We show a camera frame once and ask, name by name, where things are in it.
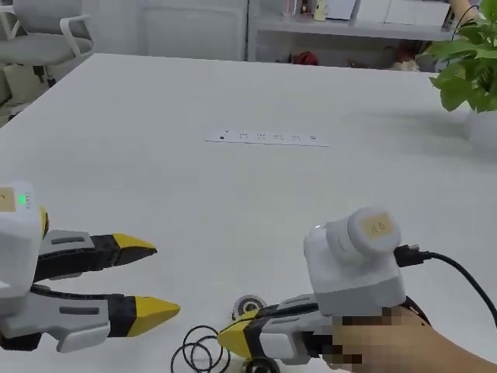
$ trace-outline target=white table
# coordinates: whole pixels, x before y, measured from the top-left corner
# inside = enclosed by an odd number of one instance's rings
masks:
[[[182,311],[135,340],[74,354],[47,337],[32,354],[1,352],[0,367],[169,371],[186,331],[225,326],[239,296],[277,303],[309,292],[308,230],[370,204],[392,211],[405,242],[460,261],[497,300],[497,163],[472,155],[466,114],[444,112],[419,73],[97,54],[0,130],[2,178],[34,183],[52,228],[126,232],[160,250],[53,288],[152,295]],[[330,147],[204,142],[225,128],[314,133]],[[497,361],[489,312],[456,270],[403,272],[442,334]],[[283,371],[328,370],[313,361]]]

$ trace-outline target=black cable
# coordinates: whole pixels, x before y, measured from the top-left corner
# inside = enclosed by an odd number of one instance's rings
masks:
[[[476,290],[476,292],[480,295],[481,299],[485,302],[487,305],[488,309],[490,310],[490,313],[492,314],[492,317],[494,319],[494,324],[497,327],[497,309],[495,308],[494,303],[490,299],[490,297],[485,293],[485,291],[481,288],[480,284],[474,279],[473,276],[470,275],[470,273],[463,267],[461,266],[458,262],[456,262],[454,259],[449,258],[448,256],[439,254],[439,253],[431,253],[430,251],[428,252],[421,252],[420,253],[425,259],[438,259],[443,261],[444,263],[447,263],[454,267],[456,270],[458,270],[465,278],[466,280],[471,284],[473,289]]]
[[[473,289],[476,290],[478,295],[480,295],[481,299],[483,299],[488,309],[490,310],[492,318],[494,319],[494,324],[497,327],[497,309],[495,308],[494,303],[487,295],[487,293],[485,293],[485,291],[481,288],[480,284],[474,279],[474,277],[471,276],[471,274],[454,259],[451,259],[448,256],[439,253],[432,253],[430,251],[419,251],[419,246],[409,245],[399,246],[397,249],[395,249],[394,256],[395,260],[397,261],[397,265],[400,268],[417,266],[418,264],[423,264],[425,260],[430,259],[438,259],[444,263],[451,265],[464,276],[467,282],[469,282]]]
[[[459,28],[459,26],[461,25],[461,22],[462,20],[464,19],[464,17],[472,10],[472,9],[479,9],[478,5],[472,5],[470,6],[466,12],[463,13],[462,17],[459,19],[459,22],[457,22],[457,26],[456,28],[454,29],[454,32],[452,33],[452,38],[450,39],[451,41],[454,40],[454,37],[456,36],[456,32],[457,32],[457,29]]]
[[[188,342],[188,338],[189,336],[199,330],[199,329],[207,329],[209,330],[210,332],[212,332],[214,335],[207,335],[207,336],[203,336],[202,338],[199,338],[196,342]],[[229,350],[226,350],[225,348],[221,347],[220,346],[220,353],[219,353],[219,357],[217,358],[216,361],[213,360],[212,358],[212,353],[209,351],[209,349],[207,347],[205,347],[202,342],[206,341],[206,340],[217,340],[217,335],[219,334],[219,332],[214,329],[213,327],[211,326],[207,326],[207,325],[198,325],[198,326],[195,326],[194,328],[190,329],[188,331],[188,333],[185,335],[185,338],[183,339],[183,343],[182,343],[182,346],[179,347],[175,353],[172,355],[171,357],[171,364],[170,364],[170,371],[171,373],[174,373],[174,363],[175,363],[175,360],[176,358],[178,357],[179,353],[181,352],[182,355],[183,355],[183,359],[185,360],[185,362],[188,364],[188,366],[193,370],[195,371],[196,373],[211,373],[215,368],[218,368],[218,365],[220,364],[221,362],[221,359],[222,357],[224,356],[224,352],[226,351],[226,354],[228,356],[227,360],[226,360],[226,364],[224,365],[224,367],[218,372],[218,373],[224,373],[227,369],[228,369],[228,366],[230,365],[231,363],[231,353]],[[189,358],[186,356],[186,349],[187,348],[190,348],[191,347],[191,351],[190,351],[190,356]],[[201,350],[204,350],[206,353],[207,353],[207,357],[209,358],[209,365],[207,368],[199,368],[195,365],[195,362],[193,360],[193,356],[195,354],[195,350],[197,348],[200,348]]]

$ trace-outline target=chair armrest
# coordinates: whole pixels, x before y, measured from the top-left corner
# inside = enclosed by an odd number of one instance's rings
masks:
[[[68,18],[61,19],[62,35],[64,35],[66,41],[69,44],[69,47],[71,47],[76,58],[80,58],[82,56],[82,53],[78,47],[78,44],[76,43],[76,39],[75,39],[74,35],[71,32],[70,25],[71,25],[71,22],[85,21],[88,18],[89,18],[88,14],[81,14],[80,16],[68,17]]]
[[[0,5],[0,13],[16,14],[16,12],[14,12],[14,5]]]
[[[0,5],[0,13],[10,13],[13,14],[14,16],[16,15],[16,12],[14,11],[14,5]],[[1,17],[2,25],[5,31],[5,35],[7,36],[7,39],[13,39],[16,37],[17,32],[19,31],[19,28],[21,27],[21,22],[19,20],[16,21],[14,24],[14,27],[12,29],[9,29],[8,21],[7,19],[2,15]]]

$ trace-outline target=potted plant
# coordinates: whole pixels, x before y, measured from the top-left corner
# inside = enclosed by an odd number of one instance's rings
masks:
[[[455,30],[455,38],[433,42],[425,54],[448,65],[430,78],[443,107],[453,111],[467,102],[467,134],[497,148],[497,1],[482,0],[476,19]]]

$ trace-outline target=blurred hand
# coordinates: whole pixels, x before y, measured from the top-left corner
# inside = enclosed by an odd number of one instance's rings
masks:
[[[403,307],[385,309],[381,317],[333,320],[333,348],[323,356],[328,366],[353,373],[399,373],[436,332]]]

